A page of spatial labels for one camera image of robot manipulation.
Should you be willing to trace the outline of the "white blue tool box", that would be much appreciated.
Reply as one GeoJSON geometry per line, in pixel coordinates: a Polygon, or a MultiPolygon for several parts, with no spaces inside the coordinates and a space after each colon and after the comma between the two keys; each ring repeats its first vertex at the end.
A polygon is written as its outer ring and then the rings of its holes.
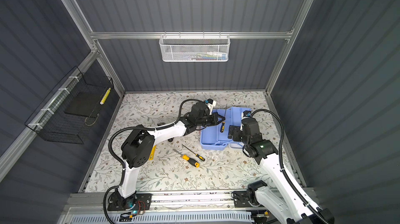
{"type": "MultiPolygon", "coordinates": [[[[204,130],[201,131],[201,137],[200,137],[200,144],[202,149],[204,150],[216,150],[216,151],[222,151],[226,147],[230,147],[232,149],[241,149],[243,147],[252,147],[253,145],[250,146],[245,146],[242,142],[236,142],[233,141],[232,139],[228,139],[228,130],[229,126],[241,126],[241,114],[243,111],[251,111],[250,108],[246,107],[230,107],[226,108],[226,119],[225,119],[225,130],[223,133],[220,132],[220,126],[211,126],[211,127],[206,127],[204,130]]],[[[216,112],[221,116],[224,116],[225,113],[224,109],[216,109],[213,110],[212,112],[216,112]]]]}

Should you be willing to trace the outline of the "slim yellow black screwdriver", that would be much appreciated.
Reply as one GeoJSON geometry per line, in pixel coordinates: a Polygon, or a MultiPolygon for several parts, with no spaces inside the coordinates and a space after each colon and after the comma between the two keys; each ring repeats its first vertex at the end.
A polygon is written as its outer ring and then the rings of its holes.
{"type": "Polygon", "coordinates": [[[202,162],[205,161],[205,158],[202,157],[201,155],[199,155],[198,153],[192,151],[191,149],[189,149],[187,146],[185,146],[184,144],[182,145],[185,149],[187,149],[188,151],[190,151],[191,153],[193,153],[197,158],[199,158],[202,162]]]}

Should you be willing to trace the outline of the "yellow black handled screwdriver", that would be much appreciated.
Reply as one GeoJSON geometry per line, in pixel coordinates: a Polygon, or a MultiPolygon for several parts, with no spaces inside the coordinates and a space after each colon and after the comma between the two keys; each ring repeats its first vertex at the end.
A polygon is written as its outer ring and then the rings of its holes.
{"type": "Polygon", "coordinates": [[[187,161],[189,164],[191,164],[192,166],[199,168],[200,164],[193,158],[188,157],[187,155],[184,155],[182,153],[180,153],[179,151],[177,151],[176,149],[173,149],[174,152],[176,152],[177,154],[179,154],[181,156],[182,159],[184,159],[185,161],[187,161]]]}

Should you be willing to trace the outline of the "yellow pipe wrench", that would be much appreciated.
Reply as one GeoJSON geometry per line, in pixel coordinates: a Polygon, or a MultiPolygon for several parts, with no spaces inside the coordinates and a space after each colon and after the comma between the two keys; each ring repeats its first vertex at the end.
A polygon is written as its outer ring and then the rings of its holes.
{"type": "Polygon", "coordinates": [[[156,150],[156,146],[153,146],[150,156],[149,156],[149,161],[152,161],[154,159],[155,150],[156,150]]]}

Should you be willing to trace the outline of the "thin black screwdriver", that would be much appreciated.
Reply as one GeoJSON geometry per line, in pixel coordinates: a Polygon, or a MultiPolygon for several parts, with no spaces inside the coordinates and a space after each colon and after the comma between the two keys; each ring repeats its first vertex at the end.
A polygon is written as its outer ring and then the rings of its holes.
{"type": "Polygon", "coordinates": [[[221,123],[220,132],[223,133],[224,130],[225,130],[225,121],[223,121],[223,122],[221,123]]]}

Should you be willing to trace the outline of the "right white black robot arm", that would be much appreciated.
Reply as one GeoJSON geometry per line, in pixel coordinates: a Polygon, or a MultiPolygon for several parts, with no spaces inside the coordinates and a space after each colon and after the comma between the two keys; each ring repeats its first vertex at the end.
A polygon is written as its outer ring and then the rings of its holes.
{"type": "Polygon", "coordinates": [[[286,172],[280,153],[274,144],[263,139],[256,119],[241,120],[239,139],[242,151],[253,158],[272,179],[281,194],[276,196],[266,182],[259,180],[247,187],[247,198],[251,205],[266,208],[281,224],[333,224],[335,218],[330,210],[321,208],[286,172]]]}

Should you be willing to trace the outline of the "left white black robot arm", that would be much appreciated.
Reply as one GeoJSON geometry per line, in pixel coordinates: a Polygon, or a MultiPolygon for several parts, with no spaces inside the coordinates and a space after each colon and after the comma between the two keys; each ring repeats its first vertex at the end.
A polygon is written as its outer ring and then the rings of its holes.
{"type": "Polygon", "coordinates": [[[147,206],[136,196],[136,182],[140,168],[149,160],[153,147],[169,139],[184,137],[197,130],[218,126],[226,118],[213,112],[216,101],[197,99],[184,100],[178,111],[177,119],[157,127],[137,125],[116,131],[108,142],[108,150],[113,158],[122,165],[119,185],[110,187],[103,199],[104,212],[144,210],[147,206]],[[118,156],[113,150],[114,139],[123,132],[130,134],[121,146],[122,154],[118,156]]]}

